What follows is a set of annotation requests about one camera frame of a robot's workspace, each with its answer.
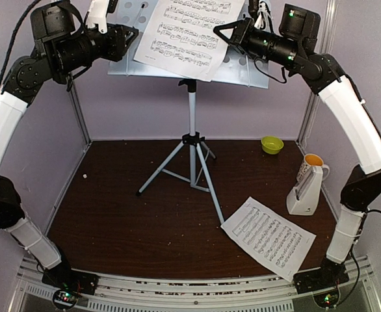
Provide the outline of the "light blue music stand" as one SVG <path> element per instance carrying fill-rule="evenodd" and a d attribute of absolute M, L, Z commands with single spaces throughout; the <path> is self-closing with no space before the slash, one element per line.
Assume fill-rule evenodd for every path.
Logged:
<path fill-rule="evenodd" d="M 139 30 L 139 36 L 132 43 L 126 56 L 124 56 L 121 61 L 111 62 L 109 74 L 177 78 L 179 80 L 178 85 L 186 86 L 187 88 L 189 98 L 189 132 L 182 136 L 180 143 L 159 165 L 154 173 L 152 173 L 143 186 L 139 188 L 136 195 L 141 196 L 144 190 L 161 172 L 181 179 L 187 182 L 192 188 L 198 190 L 202 189 L 202 187 L 198 185 L 198 180 L 201 175 L 204 175 L 207 182 L 207 187 L 204 188 L 204 191 L 210 193 L 215 209 L 217 210 L 218 218 L 220 222 L 223 222 L 224 217 L 206 164 L 207 158 L 214 157 L 215 155 L 205 143 L 205 138 L 196 130 L 197 83 L 206 81 L 182 77 L 134 60 L 140 39 L 142 38 L 157 2 L 158 1 L 122 1 L 117 13 L 117 20 L 122 24 L 137 28 Z M 239 16 L 248 16 L 248 1 L 244 2 L 245 4 Z M 212 81 L 267 88 L 269 85 L 269 78 L 267 76 L 268 69 L 267 64 L 257 68 L 253 60 L 249 60 L 248 57 L 238 54 L 228 46 L 224 60 Z"/>

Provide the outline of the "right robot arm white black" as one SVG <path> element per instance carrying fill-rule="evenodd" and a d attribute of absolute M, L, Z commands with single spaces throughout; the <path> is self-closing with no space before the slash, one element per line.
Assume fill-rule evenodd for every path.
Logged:
<path fill-rule="evenodd" d="M 318 13 L 286 4 L 278 34 L 257 29 L 251 17 L 216 26 L 213 32 L 252 60 L 272 61 L 290 76 L 299 74 L 355 149 L 359 163 L 341 191 L 341 215 L 315 277 L 320 286 L 329 287 L 341 275 L 339 266 L 358 238 L 369 204 L 381 195 L 381 134 L 350 76 L 333 56 L 315 52 L 320 22 Z"/>

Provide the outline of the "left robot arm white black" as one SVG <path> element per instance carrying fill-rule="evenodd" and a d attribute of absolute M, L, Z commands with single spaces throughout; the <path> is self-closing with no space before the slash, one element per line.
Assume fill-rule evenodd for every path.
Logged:
<path fill-rule="evenodd" d="M 42 85 L 52 80 L 71 85 L 97 59 L 118 62 L 138 36 L 138 30 L 111 24 L 107 16 L 116 1 L 92 1 L 86 16 L 70 1 L 41 5 L 32 2 L 22 14 L 30 19 L 34 47 L 13 64 L 4 62 L 0 73 L 0 165 L 25 111 Z M 61 251 L 38 229 L 21 207 L 13 182 L 0 175 L 0 228 L 9 232 L 63 289 L 76 282 Z"/>

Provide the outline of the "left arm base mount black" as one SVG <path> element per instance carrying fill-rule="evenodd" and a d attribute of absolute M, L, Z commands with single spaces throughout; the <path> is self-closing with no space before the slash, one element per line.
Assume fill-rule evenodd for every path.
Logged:
<path fill-rule="evenodd" d="M 98 286 L 99 276 L 92 273 L 72 270 L 68 277 L 58 279 L 50 271 L 42 276 L 42 283 L 76 294 L 94 295 Z"/>

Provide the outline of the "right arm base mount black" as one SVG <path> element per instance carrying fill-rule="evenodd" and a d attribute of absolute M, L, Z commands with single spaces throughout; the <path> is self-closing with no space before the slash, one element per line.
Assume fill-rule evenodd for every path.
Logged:
<path fill-rule="evenodd" d="M 346 283 L 349 280 L 349 276 L 345 272 L 339 273 L 337 276 L 333 276 L 331 273 L 322 273 L 321 269 L 299 272 L 293 277 L 293 282 L 298 294 L 334 288 L 340 283 Z"/>

